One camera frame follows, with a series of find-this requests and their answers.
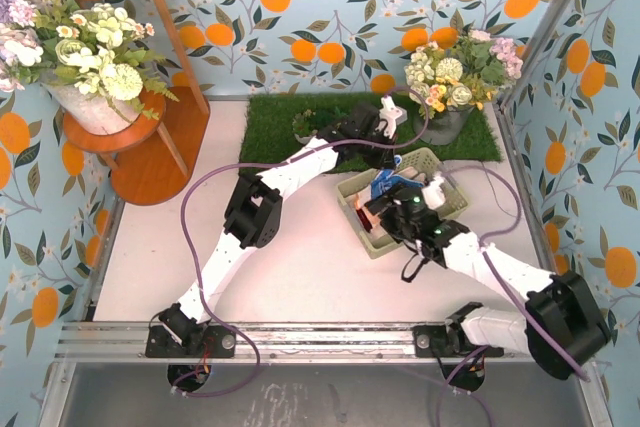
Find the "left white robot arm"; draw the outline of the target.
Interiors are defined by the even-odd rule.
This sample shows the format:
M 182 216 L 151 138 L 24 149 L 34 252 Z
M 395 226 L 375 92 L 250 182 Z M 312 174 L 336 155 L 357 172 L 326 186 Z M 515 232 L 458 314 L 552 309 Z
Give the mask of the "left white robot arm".
M 204 322 L 212 317 L 212 305 L 242 263 L 274 239 L 283 203 L 296 191 L 353 157 L 361 157 L 373 168 L 392 168 L 397 127 L 406 119 L 406 110 L 389 95 L 381 98 L 380 107 L 359 103 L 286 160 L 260 164 L 262 171 L 257 174 L 239 173 L 212 254 L 204 265 L 194 261 L 196 280 L 159 315 L 169 337 L 185 349 L 200 341 Z

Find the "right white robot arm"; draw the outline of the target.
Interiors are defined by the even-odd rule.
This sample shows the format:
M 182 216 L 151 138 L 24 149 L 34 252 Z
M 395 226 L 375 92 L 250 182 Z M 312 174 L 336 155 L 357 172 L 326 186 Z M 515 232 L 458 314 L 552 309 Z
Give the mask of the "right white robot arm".
M 441 176 L 425 184 L 394 184 L 370 199 L 366 211 L 397 242 L 425 263 L 474 279 L 514 306 L 505 312 L 469 303 L 446 329 L 460 344 L 530 355 L 550 376 L 588 377 L 584 365 L 611 340 L 586 280 L 573 271 L 554 274 L 524 263 L 456 220 L 438 213 L 445 196 Z

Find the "cream glove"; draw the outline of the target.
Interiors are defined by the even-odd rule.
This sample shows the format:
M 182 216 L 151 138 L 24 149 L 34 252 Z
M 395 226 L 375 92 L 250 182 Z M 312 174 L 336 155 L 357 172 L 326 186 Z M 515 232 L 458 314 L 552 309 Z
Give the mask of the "cream glove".
M 371 192 L 367 189 L 362 190 L 353 196 L 353 208 L 363 230 L 370 236 L 381 236 L 380 218 L 366 207 L 366 203 L 370 200 Z

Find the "blue white knit gloves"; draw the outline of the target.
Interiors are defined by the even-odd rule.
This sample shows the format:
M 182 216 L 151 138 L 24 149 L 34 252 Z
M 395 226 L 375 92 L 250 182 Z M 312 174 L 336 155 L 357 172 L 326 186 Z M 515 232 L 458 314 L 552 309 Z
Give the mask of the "blue white knit gloves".
M 410 177 L 408 174 L 398 173 L 394 169 L 382 169 L 380 170 L 369 186 L 369 199 L 375 200 L 381 197 L 384 193 L 389 191 L 396 185 L 402 185 L 405 187 L 424 187 L 424 179 L 420 179 L 416 174 Z

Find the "green plastic storage basket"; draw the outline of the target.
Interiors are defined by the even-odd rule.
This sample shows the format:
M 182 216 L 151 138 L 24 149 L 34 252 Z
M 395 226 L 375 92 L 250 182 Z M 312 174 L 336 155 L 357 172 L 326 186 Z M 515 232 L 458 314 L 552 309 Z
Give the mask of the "green plastic storage basket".
M 431 180 L 434 174 L 441 170 L 440 160 L 427 147 L 402 154 L 401 157 L 402 161 L 399 163 L 397 171 L 413 168 L 418 174 L 424 174 L 426 178 Z M 363 191 L 368 192 L 370 184 L 377 175 L 377 170 L 367 169 L 339 182 L 336 186 L 338 206 L 371 259 L 378 259 L 400 247 L 399 243 L 379 227 L 367 232 L 355 210 L 355 196 Z M 467 197 L 453 181 L 445 181 L 441 189 L 445 202 L 436 211 L 442 219 L 457 220 L 469 207 Z

